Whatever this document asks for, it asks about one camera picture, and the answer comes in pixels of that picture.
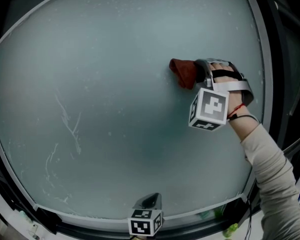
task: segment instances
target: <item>frosted glass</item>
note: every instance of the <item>frosted glass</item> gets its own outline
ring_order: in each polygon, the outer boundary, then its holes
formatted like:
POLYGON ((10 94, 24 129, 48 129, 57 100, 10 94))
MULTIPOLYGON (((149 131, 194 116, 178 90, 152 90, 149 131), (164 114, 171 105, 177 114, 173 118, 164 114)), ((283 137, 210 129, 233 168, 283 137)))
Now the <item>frosted glass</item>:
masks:
POLYGON ((160 192, 165 216, 235 197, 251 167, 226 127, 188 127, 198 89, 171 58, 232 61, 263 113, 263 63, 247 0, 52 0, 0 44, 0 141, 34 201, 122 219, 160 192))

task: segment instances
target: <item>sleeve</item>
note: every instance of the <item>sleeve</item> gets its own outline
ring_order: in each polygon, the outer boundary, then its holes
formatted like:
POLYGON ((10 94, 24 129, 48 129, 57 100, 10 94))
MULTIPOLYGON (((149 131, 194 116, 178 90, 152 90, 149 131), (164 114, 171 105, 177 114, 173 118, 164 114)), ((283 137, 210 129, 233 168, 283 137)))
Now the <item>sleeve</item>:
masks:
POLYGON ((300 240, 300 205, 293 166, 260 124, 242 141, 260 189, 263 240, 300 240))

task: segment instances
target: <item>brown rag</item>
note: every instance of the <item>brown rag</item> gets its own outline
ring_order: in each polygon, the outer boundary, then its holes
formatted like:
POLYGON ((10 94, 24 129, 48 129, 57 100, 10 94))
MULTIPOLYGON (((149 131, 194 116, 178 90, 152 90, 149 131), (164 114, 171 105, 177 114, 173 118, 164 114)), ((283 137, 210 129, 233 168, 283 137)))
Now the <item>brown rag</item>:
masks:
POLYGON ((178 77, 178 83, 182 88, 192 90, 197 77, 194 61, 173 58, 170 60, 169 68, 178 77))

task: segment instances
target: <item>bracelet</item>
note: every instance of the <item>bracelet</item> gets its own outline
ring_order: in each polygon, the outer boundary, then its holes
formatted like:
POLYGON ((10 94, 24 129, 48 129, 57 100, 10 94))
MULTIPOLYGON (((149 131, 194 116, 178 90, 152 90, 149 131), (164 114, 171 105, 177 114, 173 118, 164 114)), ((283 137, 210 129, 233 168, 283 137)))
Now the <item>bracelet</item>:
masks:
POLYGON ((245 104, 241 103, 239 106, 236 106, 235 109, 234 109, 234 111, 232 111, 230 114, 228 114, 228 116, 227 116, 226 118, 229 119, 230 116, 231 116, 234 112, 236 112, 238 109, 240 109, 240 108, 243 107, 244 105, 245 105, 245 104))
POLYGON ((235 120, 238 118, 253 118, 260 124, 259 120, 251 114, 243 114, 243 115, 239 115, 239 116, 237 114, 234 114, 233 116, 229 117, 228 119, 229 119, 229 121, 232 121, 232 120, 235 120))

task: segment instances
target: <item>white cube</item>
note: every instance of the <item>white cube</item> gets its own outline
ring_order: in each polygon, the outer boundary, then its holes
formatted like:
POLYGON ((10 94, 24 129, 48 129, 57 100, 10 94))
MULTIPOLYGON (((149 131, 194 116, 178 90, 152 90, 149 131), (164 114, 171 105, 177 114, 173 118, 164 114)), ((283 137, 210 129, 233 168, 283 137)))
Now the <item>white cube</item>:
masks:
POLYGON ((189 126, 215 131, 227 123, 229 92, 200 88, 190 106, 189 126))
POLYGON ((131 209, 128 223, 130 235, 153 237, 162 227, 162 210, 131 209))

